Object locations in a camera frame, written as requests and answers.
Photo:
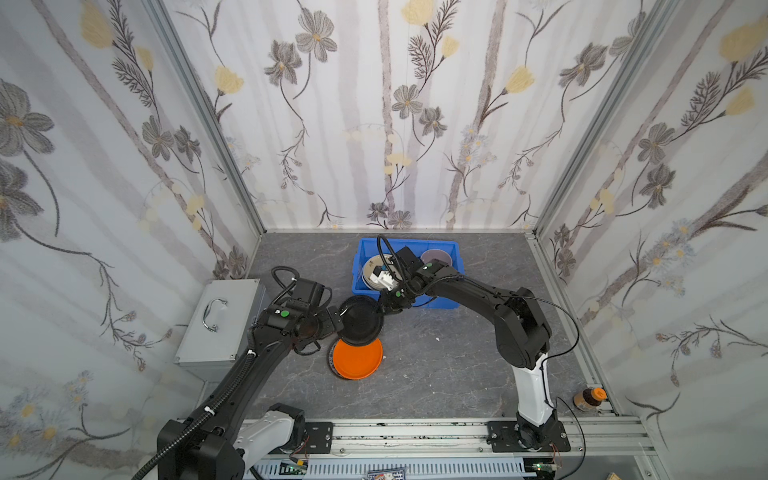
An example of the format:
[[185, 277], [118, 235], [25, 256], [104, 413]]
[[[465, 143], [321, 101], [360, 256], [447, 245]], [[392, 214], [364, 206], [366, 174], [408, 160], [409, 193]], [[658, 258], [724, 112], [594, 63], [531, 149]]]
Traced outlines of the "yellow floral plate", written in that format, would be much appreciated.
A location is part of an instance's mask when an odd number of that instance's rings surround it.
[[366, 260], [361, 269], [361, 279], [368, 289], [373, 291], [392, 290], [397, 283], [390, 265], [379, 255]]

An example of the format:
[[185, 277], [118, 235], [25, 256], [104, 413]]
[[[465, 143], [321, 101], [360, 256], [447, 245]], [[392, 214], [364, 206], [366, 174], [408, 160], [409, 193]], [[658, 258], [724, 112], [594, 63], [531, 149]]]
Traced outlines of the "blue plastic bin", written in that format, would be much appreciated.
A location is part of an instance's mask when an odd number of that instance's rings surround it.
[[395, 300], [412, 299], [416, 307], [456, 309], [459, 304], [429, 293], [435, 274], [464, 272], [455, 241], [363, 238], [353, 259], [352, 292], [377, 300], [390, 292]]

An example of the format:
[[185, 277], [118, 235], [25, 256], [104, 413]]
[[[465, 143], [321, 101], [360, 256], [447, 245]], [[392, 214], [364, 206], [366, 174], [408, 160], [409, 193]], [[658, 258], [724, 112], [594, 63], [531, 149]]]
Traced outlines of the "lilac ceramic bowl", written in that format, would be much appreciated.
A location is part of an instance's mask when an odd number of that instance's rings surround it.
[[453, 259], [449, 252], [442, 249], [429, 249], [420, 255], [423, 263], [427, 264], [434, 261], [440, 261], [448, 266], [453, 265]]

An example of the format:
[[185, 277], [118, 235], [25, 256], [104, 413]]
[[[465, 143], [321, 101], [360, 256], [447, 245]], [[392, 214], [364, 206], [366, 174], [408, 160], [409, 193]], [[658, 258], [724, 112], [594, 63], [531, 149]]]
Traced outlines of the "orange plate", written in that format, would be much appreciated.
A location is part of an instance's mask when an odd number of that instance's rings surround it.
[[382, 342], [357, 347], [337, 339], [328, 352], [328, 364], [334, 375], [344, 380], [357, 381], [370, 377], [384, 359]]

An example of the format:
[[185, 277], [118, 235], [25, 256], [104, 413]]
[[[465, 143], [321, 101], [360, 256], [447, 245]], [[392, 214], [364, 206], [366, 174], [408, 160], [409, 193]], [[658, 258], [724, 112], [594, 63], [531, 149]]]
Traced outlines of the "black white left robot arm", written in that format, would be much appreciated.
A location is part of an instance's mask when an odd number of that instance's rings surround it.
[[343, 329], [337, 307], [271, 305], [249, 331], [233, 368], [184, 421], [170, 420], [157, 438], [159, 479], [241, 479], [257, 462], [236, 444], [247, 410], [277, 366], [301, 350]]

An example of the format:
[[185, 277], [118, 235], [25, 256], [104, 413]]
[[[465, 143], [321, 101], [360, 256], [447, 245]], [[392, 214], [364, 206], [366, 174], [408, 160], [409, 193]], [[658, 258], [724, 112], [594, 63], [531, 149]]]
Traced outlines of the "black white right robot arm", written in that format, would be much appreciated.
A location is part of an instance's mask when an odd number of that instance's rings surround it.
[[493, 325], [497, 351], [513, 369], [520, 447], [536, 451], [557, 439], [558, 416], [548, 379], [552, 329], [538, 297], [526, 288], [499, 289], [433, 262], [382, 290], [379, 308], [385, 315], [399, 313], [422, 295], [453, 301]]

